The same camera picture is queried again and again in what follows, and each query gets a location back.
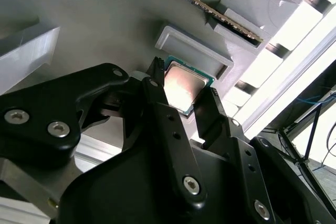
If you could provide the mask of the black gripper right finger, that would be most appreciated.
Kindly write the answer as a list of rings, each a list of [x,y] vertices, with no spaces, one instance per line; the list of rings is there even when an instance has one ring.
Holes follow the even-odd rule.
[[[208,223],[335,223],[335,211],[312,192],[263,137],[245,138],[214,88],[194,103],[202,148],[196,160],[208,191]]]

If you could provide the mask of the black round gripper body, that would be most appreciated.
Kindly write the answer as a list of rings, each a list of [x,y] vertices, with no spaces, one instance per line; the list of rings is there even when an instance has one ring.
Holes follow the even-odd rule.
[[[171,107],[150,110],[125,152],[77,178],[64,193],[57,223],[255,223],[246,176],[254,149],[231,124],[214,88],[194,104],[204,139],[193,147]]]

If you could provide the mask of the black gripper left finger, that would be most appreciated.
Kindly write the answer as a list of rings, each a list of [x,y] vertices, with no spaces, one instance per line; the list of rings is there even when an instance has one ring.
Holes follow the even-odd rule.
[[[142,80],[103,63],[5,94],[1,96],[1,156],[44,169],[63,167],[81,133],[112,116],[123,119],[123,153],[146,127],[155,126],[150,110],[169,106],[163,86],[164,62],[155,58]],[[182,125],[178,111],[171,108]]]

